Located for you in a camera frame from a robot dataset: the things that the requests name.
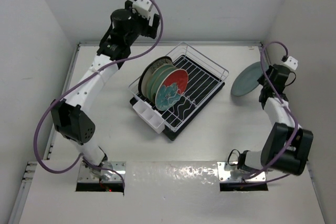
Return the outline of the red and teal plate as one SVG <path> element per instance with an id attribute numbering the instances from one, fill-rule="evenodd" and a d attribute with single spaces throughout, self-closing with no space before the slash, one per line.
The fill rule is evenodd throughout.
<path id="1" fill-rule="evenodd" d="M 184 94 L 188 84 L 188 73 L 178 68 L 170 71 L 160 83 L 155 94 L 155 106 L 158 111 L 166 111 L 175 105 Z"/>

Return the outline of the plain teal plate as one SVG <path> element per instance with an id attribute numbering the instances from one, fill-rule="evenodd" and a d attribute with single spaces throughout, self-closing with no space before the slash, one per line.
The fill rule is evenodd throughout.
<path id="1" fill-rule="evenodd" d="M 258 87 L 258 79 L 262 75 L 263 70 L 260 61 L 246 67 L 234 80 L 230 91 L 231 95 L 242 97 L 251 93 Z"/>

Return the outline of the green plate with flower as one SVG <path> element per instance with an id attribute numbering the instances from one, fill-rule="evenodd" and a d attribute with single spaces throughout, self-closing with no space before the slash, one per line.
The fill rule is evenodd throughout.
<path id="1" fill-rule="evenodd" d="M 147 82 L 145 95 L 150 101 L 152 101 L 151 90 L 152 90 L 152 87 L 153 87 L 156 79 L 167 69 L 175 69 L 175 67 L 171 64 L 165 64 L 165 65 L 159 67 L 157 70 L 154 71 L 154 73 L 151 75 L 149 81 Z"/>
<path id="2" fill-rule="evenodd" d="M 159 74 L 158 77 L 155 78 L 155 82 L 152 86 L 152 89 L 151 89 L 151 94 L 150 94 L 150 98 L 151 98 L 151 101 L 154 103 L 155 102 L 155 96 L 156 96 L 156 93 L 157 93 L 157 90 L 159 88 L 159 86 L 161 85 L 162 81 L 173 71 L 177 70 L 177 67 L 169 67 L 169 68 L 166 68 L 164 70 L 161 71 L 161 73 Z"/>

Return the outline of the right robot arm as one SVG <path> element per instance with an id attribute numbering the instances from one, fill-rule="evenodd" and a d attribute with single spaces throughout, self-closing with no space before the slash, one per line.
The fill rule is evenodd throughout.
<path id="1" fill-rule="evenodd" d="M 267 167 L 285 174 L 299 176 L 303 173 L 313 141 L 313 133 L 295 123 L 287 112 L 288 99 L 284 89 L 294 71 L 282 65 L 270 65 L 262 71 L 256 62 L 244 69 L 235 79 L 231 94 L 242 97 L 262 86 L 259 102 L 273 124 L 261 151 L 245 150 L 236 164 L 229 166 L 244 175 L 251 175 Z"/>

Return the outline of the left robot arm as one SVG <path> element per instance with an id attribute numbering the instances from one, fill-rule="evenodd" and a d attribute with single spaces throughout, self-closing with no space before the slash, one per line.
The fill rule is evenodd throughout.
<path id="1" fill-rule="evenodd" d="M 87 72 L 51 109 L 55 130 L 93 166 L 100 166 L 107 156 L 93 137 L 96 126 L 89 110 L 108 80 L 131 59 L 131 46 L 139 36 L 161 39 L 163 19 L 161 13 L 151 14 L 153 7 L 154 0 L 133 0 L 113 11 Z"/>

